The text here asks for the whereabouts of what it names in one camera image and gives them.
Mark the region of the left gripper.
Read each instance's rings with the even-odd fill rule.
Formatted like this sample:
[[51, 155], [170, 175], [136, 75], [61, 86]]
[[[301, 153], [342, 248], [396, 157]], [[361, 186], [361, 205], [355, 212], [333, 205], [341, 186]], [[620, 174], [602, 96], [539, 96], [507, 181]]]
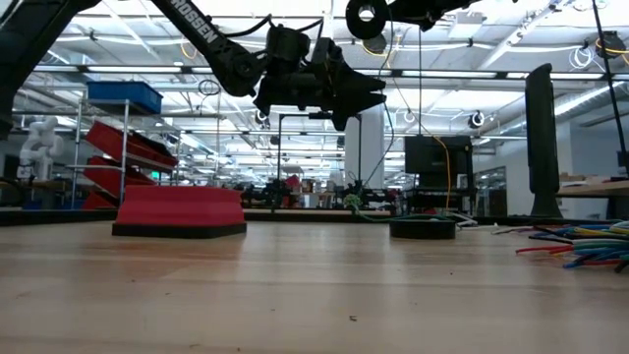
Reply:
[[[349, 118], [386, 101], [384, 94], [372, 93], [384, 89], [386, 82], [345, 66], [342, 49], [331, 38], [319, 38], [312, 60], [306, 56], [295, 66], [268, 62], [254, 100], [263, 115], [269, 115], [273, 105], [319, 107], [332, 111], [335, 130], [343, 132]], [[342, 86], [344, 93], [366, 93], [336, 97]]]

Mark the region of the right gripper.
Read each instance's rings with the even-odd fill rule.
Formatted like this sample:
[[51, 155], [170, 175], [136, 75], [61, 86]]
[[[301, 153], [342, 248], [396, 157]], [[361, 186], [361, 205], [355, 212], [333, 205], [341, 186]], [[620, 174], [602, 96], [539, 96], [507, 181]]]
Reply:
[[450, 11], [467, 9], [480, 0], [393, 0], [387, 5], [389, 19], [399, 23], [416, 23], [422, 31], [433, 28]]

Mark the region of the black plastic spool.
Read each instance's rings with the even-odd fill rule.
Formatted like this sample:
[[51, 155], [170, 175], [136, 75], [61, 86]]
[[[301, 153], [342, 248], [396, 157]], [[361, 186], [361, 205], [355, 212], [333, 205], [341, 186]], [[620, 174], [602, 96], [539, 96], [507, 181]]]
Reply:
[[345, 19], [350, 33], [359, 39], [371, 39], [381, 34], [388, 20], [385, 0], [350, 0]]

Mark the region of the white round pillar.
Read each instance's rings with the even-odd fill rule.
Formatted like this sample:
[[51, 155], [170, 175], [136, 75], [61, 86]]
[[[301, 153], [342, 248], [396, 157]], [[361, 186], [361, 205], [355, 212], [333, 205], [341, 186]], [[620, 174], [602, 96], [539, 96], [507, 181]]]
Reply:
[[359, 178], [371, 189], [382, 188], [384, 165], [380, 159], [386, 150], [384, 118], [384, 106], [378, 105], [363, 111], [361, 120], [348, 120], [344, 162], [347, 182]]

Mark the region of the black monitor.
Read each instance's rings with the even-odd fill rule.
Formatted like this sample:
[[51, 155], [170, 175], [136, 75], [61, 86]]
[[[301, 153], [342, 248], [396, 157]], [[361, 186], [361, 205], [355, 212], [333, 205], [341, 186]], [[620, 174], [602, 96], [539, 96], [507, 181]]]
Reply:
[[405, 137], [405, 172], [418, 175], [421, 188], [456, 188], [459, 175], [466, 175], [471, 185], [472, 149], [467, 136]]

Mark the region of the black bench robot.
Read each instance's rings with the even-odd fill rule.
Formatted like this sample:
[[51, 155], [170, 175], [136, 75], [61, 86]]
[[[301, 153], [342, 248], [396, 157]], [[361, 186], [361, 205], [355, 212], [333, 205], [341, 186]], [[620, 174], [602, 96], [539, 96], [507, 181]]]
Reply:
[[291, 208], [298, 201], [285, 180], [273, 179], [263, 187], [249, 185], [241, 194], [244, 208]]
[[341, 192], [342, 199], [344, 199], [344, 197], [348, 194], [355, 194], [361, 198], [362, 205], [359, 209], [370, 208], [371, 203], [391, 205], [397, 198], [395, 190], [371, 189], [360, 179], [347, 185], [347, 187]]

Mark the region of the red box with black base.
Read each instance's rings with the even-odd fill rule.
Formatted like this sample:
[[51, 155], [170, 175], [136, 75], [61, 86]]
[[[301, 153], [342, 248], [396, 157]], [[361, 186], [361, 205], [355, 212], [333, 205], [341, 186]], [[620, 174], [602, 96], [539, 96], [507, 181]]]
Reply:
[[241, 193], [215, 187], [129, 186], [114, 236], [213, 239], [247, 232]]

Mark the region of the thin black rod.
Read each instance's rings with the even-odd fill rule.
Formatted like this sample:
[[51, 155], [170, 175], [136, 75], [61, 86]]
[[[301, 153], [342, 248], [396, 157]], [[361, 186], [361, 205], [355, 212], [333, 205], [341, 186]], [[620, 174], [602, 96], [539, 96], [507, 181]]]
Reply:
[[615, 122], [618, 140], [620, 144], [620, 154], [621, 154], [621, 158], [623, 159], [623, 165], [625, 168], [627, 178], [629, 178], [629, 155], [627, 154], [627, 148], [626, 148], [623, 127], [621, 123], [621, 118], [620, 118], [620, 112], [618, 109], [615, 88], [614, 88], [613, 80], [612, 80], [612, 73], [610, 70], [608, 58], [606, 57], [607, 54], [606, 54], [606, 47], [605, 47], [605, 41], [604, 41], [604, 33], [603, 33], [601, 22], [600, 22], [599, 8], [597, 5], [597, 0], [591, 0], [591, 3], [593, 6], [594, 18], [595, 18], [596, 27], [597, 27], [598, 36], [599, 36], [600, 52], [602, 53], [602, 59], [603, 59], [603, 64], [604, 64], [604, 77], [608, 85], [608, 93], [610, 96], [614, 122]]

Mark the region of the blue plastic bin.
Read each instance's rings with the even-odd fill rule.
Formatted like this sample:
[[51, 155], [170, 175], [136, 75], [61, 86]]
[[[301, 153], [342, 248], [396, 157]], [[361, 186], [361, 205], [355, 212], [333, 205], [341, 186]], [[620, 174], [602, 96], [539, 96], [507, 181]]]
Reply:
[[162, 95], [146, 82], [91, 81], [86, 83], [87, 101], [108, 112], [125, 111], [129, 102], [131, 114], [160, 114]]

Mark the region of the metal rack with red bins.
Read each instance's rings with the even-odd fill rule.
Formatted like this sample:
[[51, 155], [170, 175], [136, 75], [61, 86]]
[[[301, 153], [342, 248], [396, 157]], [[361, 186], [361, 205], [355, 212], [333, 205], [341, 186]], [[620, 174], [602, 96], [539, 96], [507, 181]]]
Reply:
[[163, 143], [150, 139], [145, 130], [132, 127], [134, 118], [149, 118], [149, 112], [129, 99], [86, 99], [77, 113], [75, 152], [81, 143], [96, 149], [86, 161], [75, 160], [69, 169], [72, 197], [79, 195], [82, 177], [89, 182], [84, 201], [71, 202], [85, 210], [116, 209], [129, 185], [158, 185], [171, 177], [178, 159]]

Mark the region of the wooden side table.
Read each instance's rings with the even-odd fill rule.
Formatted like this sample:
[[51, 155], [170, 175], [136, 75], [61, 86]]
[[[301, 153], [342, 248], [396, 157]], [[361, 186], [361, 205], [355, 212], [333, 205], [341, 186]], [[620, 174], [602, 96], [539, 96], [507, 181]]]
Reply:
[[557, 196], [576, 199], [571, 214], [577, 219], [629, 219], [629, 180], [564, 186]]

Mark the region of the black upright post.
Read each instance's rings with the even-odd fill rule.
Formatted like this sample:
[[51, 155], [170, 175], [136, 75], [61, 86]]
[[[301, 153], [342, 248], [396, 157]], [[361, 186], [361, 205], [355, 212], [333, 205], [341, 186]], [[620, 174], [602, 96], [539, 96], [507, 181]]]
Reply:
[[556, 200], [560, 183], [551, 71], [551, 64], [540, 65], [529, 73], [525, 85], [531, 216], [562, 218]]

